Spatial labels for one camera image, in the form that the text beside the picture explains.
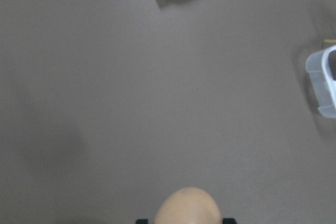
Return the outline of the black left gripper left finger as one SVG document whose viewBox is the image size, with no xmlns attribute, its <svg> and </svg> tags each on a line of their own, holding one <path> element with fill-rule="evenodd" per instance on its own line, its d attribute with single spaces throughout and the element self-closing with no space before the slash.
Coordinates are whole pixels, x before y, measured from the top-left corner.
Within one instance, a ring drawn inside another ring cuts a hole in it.
<svg viewBox="0 0 336 224">
<path fill-rule="evenodd" d="M 135 221 L 135 224 L 148 224 L 149 220 L 148 219 L 137 219 Z"/>
</svg>

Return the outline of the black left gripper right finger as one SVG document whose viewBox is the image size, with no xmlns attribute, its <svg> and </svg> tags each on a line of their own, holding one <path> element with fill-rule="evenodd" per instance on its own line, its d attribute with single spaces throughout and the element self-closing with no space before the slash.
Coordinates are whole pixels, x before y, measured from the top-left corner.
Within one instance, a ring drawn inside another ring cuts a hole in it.
<svg viewBox="0 0 336 224">
<path fill-rule="evenodd" d="M 235 224 L 234 218 L 223 218 L 222 224 Z"/>
</svg>

